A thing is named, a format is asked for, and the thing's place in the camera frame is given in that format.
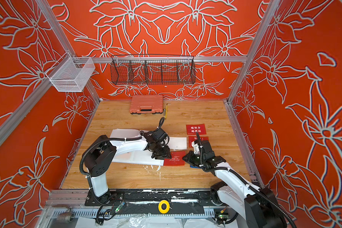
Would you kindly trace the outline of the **white card red chinese text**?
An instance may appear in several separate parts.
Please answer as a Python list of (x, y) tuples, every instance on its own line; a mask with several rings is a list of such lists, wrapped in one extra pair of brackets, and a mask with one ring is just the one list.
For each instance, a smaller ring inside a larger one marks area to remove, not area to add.
[(129, 153), (119, 155), (119, 159), (132, 161), (134, 159), (134, 156), (135, 156), (134, 152), (129, 152)]

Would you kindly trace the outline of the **red card top row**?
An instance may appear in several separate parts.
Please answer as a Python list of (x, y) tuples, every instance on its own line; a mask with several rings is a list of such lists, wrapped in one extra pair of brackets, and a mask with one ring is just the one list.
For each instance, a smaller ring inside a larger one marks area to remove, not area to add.
[(206, 135), (206, 126), (205, 124), (187, 124), (186, 125), (187, 135)]

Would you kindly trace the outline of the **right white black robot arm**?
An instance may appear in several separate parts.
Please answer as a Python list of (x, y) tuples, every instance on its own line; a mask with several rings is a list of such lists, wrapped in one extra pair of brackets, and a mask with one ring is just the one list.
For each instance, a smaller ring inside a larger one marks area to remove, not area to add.
[(247, 228), (295, 228), (291, 216), (278, 204), (269, 188), (261, 188), (237, 173), (221, 156), (216, 156), (211, 144), (199, 135), (192, 142), (193, 150), (183, 160), (206, 173), (211, 173), (221, 181), (212, 186), (217, 202), (232, 208), (236, 215), (231, 219), (241, 219), (238, 225)]

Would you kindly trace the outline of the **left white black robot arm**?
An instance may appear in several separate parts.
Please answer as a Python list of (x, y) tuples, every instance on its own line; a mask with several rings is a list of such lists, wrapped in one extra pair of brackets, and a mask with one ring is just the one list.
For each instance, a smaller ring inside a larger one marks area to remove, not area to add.
[(170, 137), (162, 129), (165, 118), (162, 117), (153, 131), (139, 131), (135, 137), (107, 137), (102, 135), (82, 154), (79, 171), (87, 179), (92, 197), (100, 204), (107, 205), (110, 191), (106, 181), (106, 172), (114, 157), (131, 152), (150, 152), (151, 159), (171, 159), (168, 146)]

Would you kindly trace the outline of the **white photo album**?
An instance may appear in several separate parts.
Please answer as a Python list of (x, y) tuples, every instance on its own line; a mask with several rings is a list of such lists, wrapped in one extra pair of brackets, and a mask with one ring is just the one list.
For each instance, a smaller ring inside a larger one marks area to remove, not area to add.
[[(139, 137), (140, 130), (138, 129), (114, 129), (112, 131), (112, 133), (110, 134), (111, 138), (135, 138), (135, 137)], [(119, 159), (119, 155), (125, 154), (125, 152), (122, 152), (122, 149), (120, 150), (121, 152), (119, 152), (119, 150), (117, 149), (117, 152), (112, 160), (113, 162), (117, 162), (117, 163), (130, 163), (130, 164), (141, 164), (141, 165), (156, 165), (156, 166), (163, 166), (163, 162), (164, 160), (155, 160), (151, 158), (151, 154), (152, 152), (148, 151), (148, 150), (141, 150), (140, 146), (136, 146), (137, 150), (134, 149), (133, 147), (126, 147), (125, 151), (126, 153), (129, 152), (134, 152), (135, 156), (134, 159), (132, 161), (130, 160), (122, 160)]]

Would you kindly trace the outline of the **red card white script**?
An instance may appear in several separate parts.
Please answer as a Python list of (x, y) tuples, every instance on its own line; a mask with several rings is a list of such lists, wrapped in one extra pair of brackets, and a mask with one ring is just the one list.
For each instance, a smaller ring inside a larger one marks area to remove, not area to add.
[(185, 156), (185, 151), (171, 152), (171, 159), (165, 159), (163, 166), (184, 166), (185, 161), (182, 159)]

